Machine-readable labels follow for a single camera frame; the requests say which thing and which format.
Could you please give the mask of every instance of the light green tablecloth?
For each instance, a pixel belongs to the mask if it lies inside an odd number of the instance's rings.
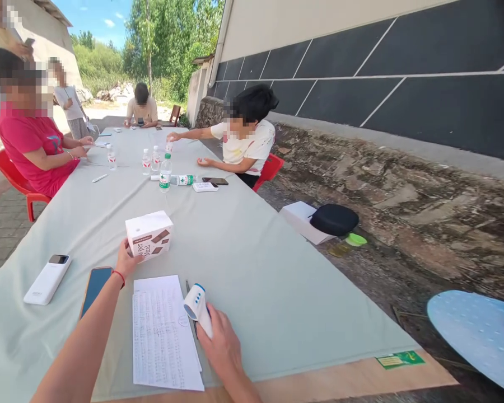
[[[120,167],[82,162],[0,269],[0,402],[27,402],[78,321],[90,270],[114,265],[125,220],[165,210],[174,222],[170,251],[140,265],[135,278],[178,274],[201,283],[231,319],[246,372],[269,379],[347,363],[418,345],[239,178],[202,168],[211,156],[199,141],[174,146],[176,174],[225,177],[216,193],[172,187],[141,173],[144,148],[162,149],[172,129],[124,130],[102,137]],[[106,150],[90,150],[106,164]],[[110,173],[103,180],[92,179]],[[71,266],[47,306],[22,299],[52,254]],[[164,390],[132,383],[132,279],[122,290],[94,400]],[[206,386],[216,383],[198,344]]]

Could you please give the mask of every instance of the green lid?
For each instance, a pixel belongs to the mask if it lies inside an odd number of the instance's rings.
[[[368,243],[365,238],[361,237],[360,235],[356,235],[354,233],[350,233],[349,236],[346,238],[346,242],[351,245],[351,246],[362,246]]]

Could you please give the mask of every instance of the wooden board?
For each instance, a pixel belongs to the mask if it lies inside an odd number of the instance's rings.
[[[406,390],[458,385],[458,382],[423,349],[426,362],[385,370],[375,358],[308,371],[256,383],[264,403],[308,403],[347,397],[379,395]],[[113,400],[110,403],[233,403],[222,387],[205,392],[174,392]]]

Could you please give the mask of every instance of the pink shirt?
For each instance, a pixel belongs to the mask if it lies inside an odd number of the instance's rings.
[[[26,117],[24,111],[3,105],[0,109],[0,138],[18,171],[36,191],[51,198],[80,162],[71,160],[61,167],[43,171],[23,155],[41,147],[47,155],[63,153],[63,134],[51,118]]]

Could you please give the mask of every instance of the red string bracelet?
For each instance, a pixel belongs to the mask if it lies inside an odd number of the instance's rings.
[[[123,280],[123,285],[122,285],[122,288],[125,287],[125,277],[123,277],[123,274],[121,274],[119,271],[115,271],[114,269],[112,269],[112,274],[119,274],[119,276],[122,278]]]

